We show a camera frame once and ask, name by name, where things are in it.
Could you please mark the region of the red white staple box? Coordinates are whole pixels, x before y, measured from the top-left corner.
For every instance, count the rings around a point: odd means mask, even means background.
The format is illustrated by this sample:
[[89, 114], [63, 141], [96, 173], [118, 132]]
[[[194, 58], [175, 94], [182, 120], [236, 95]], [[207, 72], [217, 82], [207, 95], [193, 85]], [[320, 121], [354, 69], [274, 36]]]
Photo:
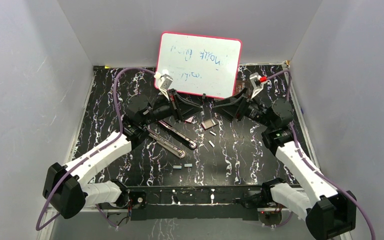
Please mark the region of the red white staple box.
[[191, 117], [189, 117], [189, 118], [187, 118], [187, 119], [185, 120], [185, 122], [186, 122], [186, 123], [189, 123], [189, 124], [193, 123], [193, 121], [194, 121], [194, 117], [193, 117], [193, 116], [191, 116]]

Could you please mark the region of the cardboard staple box tray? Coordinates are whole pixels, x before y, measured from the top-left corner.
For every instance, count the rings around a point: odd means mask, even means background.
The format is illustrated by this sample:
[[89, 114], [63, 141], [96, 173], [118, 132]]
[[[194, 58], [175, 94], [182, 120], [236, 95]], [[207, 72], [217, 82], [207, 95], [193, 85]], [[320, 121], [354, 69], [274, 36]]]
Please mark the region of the cardboard staple box tray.
[[201, 126], [204, 130], [209, 130], [219, 124], [219, 121], [215, 118], [210, 118], [208, 120], [205, 120], [201, 123]]

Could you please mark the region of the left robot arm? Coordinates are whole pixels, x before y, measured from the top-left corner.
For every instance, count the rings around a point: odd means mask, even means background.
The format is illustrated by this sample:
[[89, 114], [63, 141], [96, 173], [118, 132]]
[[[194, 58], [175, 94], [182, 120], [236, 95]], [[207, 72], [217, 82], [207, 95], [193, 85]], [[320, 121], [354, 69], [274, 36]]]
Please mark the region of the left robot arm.
[[180, 96], [175, 89], [160, 95], [154, 105], [145, 95], [135, 95], [125, 108], [122, 129], [114, 131], [102, 143], [81, 157], [48, 168], [43, 196], [64, 219], [77, 215], [84, 207], [109, 203], [127, 207], [131, 200], [128, 187], [118, 181], [90, 183], [100, 171], [130, 153], [149, 136], [148, 125], [173, 117], [184, 121], [203, 110], [202, 105]]

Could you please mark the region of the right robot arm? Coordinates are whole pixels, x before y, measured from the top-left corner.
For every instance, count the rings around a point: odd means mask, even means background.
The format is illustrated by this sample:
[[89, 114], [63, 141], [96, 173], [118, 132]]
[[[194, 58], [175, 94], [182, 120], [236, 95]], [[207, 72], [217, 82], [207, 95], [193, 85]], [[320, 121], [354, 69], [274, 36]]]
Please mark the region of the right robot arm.
[[321, 171], [306, 160], [296, 133], [289, 128], [293, 121], [290, 102], [279, 98], [264, 108], [246, 94], [237, 94], [216, 101], [213, 109], [231, 122], [247, 117], [265, 126], [264, 146], [288, 168], [303, 189], [297, 191], [279, 178], [265, 182], [260, 195], [266, 206], [285, 206], [305, 221], [316, 240], [329, 240], [355, 229], [356, 199], [350, 191], [341, 192], [329, 184]]

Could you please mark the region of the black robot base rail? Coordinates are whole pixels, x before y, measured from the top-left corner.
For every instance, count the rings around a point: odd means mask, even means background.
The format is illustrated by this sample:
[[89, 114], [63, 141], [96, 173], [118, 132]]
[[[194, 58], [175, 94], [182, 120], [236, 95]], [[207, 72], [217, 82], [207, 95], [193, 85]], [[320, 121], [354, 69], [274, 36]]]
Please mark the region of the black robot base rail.
[[128, 213], [132, 221], [157, 219], [241, 219], [277, 225], [287, 208], [267, 201], [259, 185], [138, 186], [115, 203], [101, 203], [110, 213]]

